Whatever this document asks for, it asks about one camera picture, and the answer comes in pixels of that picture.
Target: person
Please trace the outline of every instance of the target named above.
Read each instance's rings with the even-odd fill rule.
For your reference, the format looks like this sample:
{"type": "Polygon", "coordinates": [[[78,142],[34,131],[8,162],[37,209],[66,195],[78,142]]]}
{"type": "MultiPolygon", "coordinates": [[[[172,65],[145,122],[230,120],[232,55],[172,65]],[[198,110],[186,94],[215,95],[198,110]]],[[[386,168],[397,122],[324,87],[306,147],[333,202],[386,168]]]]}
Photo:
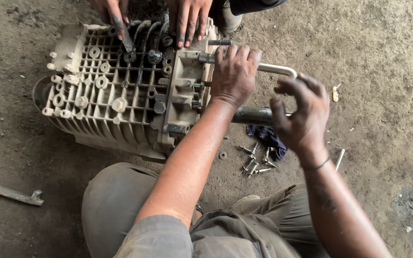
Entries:
{"type": "Polygon", "coordinates": [[[300,74],[280,79],[270,100],[273,128],[293,150],[305,182],[270,197],[247,196],[232,210],[199,213],[196,205],[234,112],[255,90],[261,52],[217,48],[211,100],[164,168],[128,163],[103,169],[83,198],[85,239],[93,258],[391,257],[367,215],[336,173],[324,145],[329,99],[324,85],[300,74]]]}
{"type": "MultiPolygon", "coordinates": [[[[129,0],[89,0],[104,23],[115,26],[118,38],[123,40],[125,25],[129,24],[129,0]]],[[[166,0],[170,19],[169,31],[176,36],[176,45],[189,47],[194,40],[202,40],[207,18],[213,17],[223,33],[235,31],[245,13],[267,10],[288,0],[166,0]]]]}

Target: blue rag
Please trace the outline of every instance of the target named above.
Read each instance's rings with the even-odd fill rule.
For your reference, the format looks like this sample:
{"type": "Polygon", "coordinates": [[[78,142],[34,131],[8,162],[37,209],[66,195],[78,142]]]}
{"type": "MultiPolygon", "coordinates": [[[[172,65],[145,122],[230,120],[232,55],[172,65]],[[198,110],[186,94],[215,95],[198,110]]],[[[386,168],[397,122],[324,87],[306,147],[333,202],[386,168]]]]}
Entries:
{"type": "Polygon", "coordinates": [[[275,147],[275,161],[282,160],[288,152],[288,147],[280,141],[273,131],[273,127],[248,124],[246,125],[246,132],[249,136],[257,134],[257,137],[259,137],[267,147],[275,147]]]}

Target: dirt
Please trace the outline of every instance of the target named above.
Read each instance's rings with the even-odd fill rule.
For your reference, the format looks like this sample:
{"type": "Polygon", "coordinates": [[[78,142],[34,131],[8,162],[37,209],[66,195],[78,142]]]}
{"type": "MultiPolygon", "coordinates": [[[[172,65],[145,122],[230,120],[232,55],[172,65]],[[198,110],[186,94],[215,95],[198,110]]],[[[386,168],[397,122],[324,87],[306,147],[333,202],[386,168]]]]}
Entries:
{"type": "MultiPolygon", "coordinates": [[[[131,9],[139,19],[140,10],[160,6],[139,2],[131,9]]],[[[83,0],[0,0],[0,185],[27,194],[40,189],[45,200],[33,207],[0,196],[0,257],[89,257],[80,213],[88,181],[121,161],[162,168],[76,144],[33,105],[31,88],[50,74],[46,64],[58,26],[77,22],[100,20],[83,0]]],[[[333,159],[340,148],[347,150],[339,173],[391,253],[413,257],[413,1],[290,1],[246,14],[242,24],[226,37],[260,48],[262,62],[313,75],[327,91],[341,83],[326,145],[333,159]]],[[[247,105],[267,105],[276,79],[259,73],[247,105]]],[[[294,110],[294,101],[283,98],[294,110]]],[[[218,153],[228,157],[215,159],[200,199],[205,210],[303,180],[292,152],[278,169],[246,180],[240,169],[246,154],[238,145],[256,140],[244,125],[232,124],[227,135],[218,153]]]]}

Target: hand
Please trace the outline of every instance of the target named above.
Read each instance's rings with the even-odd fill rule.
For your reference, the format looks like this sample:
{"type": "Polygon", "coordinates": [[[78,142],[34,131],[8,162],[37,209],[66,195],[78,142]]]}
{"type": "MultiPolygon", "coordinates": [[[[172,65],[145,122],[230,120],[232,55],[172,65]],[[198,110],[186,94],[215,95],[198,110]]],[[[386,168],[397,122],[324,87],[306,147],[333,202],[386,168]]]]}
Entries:
{"type": "Polygon", "coordinates": [[[112,24],[116,28],[118,38],[123,40],[125,25],[129,24],[127,12],[129,0],[89,0],[94,9],[97,9],[101,20],[106,24],[112,24]]]}
{"type": "Polygon", "coordinates": [[[270,100],[273,129],[280,140],[294,150],[303,168],[315,168],[328,159],[324,146],[324,130],[329,117],[329,98],[323,84],[300,74],[296,80],[279,79],[276,93],[295,96],[297,111],[285,116],[284,103],[278,98],[270,100]]]}
{"type": "Polygon", "coordinates": [[[178,47],[189,47],[194,39],[197,17],[199,19],[198,40],[205,35],[206,21],[213,0],[167,0],[170,17],[170,32],[176,34],[178,47]]]}
{"type": "Polygon", "coordinates": [[[223,57],[225,46],[219,46],[215,53],[211,99],[221,99],[238,108],[256,88],[255,75],[261,51],[250,50],[247,45],[238,48],[232,45],[223,57]]]}

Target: engine block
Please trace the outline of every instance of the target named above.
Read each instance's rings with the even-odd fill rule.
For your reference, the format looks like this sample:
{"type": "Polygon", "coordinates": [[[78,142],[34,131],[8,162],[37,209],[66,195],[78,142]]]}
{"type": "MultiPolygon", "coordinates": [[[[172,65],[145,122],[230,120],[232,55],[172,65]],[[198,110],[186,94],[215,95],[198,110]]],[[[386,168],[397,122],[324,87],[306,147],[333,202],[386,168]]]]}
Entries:
{"type": "Polygon", "coordinates": [[[208,20],[207,33],[191,48],[175,50],[168,16],[132,21],[127,52],[112,26],[67,25],[50,53],[54,71],[33,88],[36,106],[78,143],[164,163],[199,119],[209,98],[210,64],[219,39],[208,20]]]}

